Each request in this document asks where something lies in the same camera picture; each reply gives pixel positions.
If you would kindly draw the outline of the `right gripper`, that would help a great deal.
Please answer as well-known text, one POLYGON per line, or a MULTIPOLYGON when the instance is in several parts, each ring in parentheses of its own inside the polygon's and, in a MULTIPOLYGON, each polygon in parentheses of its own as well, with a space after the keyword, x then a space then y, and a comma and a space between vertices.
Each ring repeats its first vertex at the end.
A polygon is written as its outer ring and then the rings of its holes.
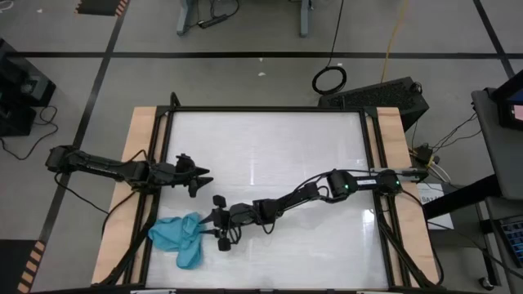
POLYGON ((221 224, 221 229, 204 230, 202 234, 210 234, 215 237, 218 250, 228 252, 231 249, 231 242, 238 242, 241 239, 242 228, 256 223, 255 210, 253 205, 246 203, 235 204, 229 210, 226 210, 226 199, 221 195, 214 195, 212 201, 215 208, 199 223, 221 224))

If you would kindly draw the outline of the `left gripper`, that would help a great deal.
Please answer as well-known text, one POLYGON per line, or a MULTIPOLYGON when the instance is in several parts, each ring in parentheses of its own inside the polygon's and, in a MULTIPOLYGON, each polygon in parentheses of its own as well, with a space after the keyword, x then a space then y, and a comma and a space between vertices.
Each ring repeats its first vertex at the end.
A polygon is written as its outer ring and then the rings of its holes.
POLYGON ((212 177, 198 177, 208 174, 209 169, 198 167, 194 160, 186 155, 176 156, 177 164, 155 163, 149 168, 148 182, 158 186, 183 185, 189 182, 188 192, 191 198, 195 198, 200 188, 213 181, 212 177), (190 176, 197 176, 189 181, 190 176))

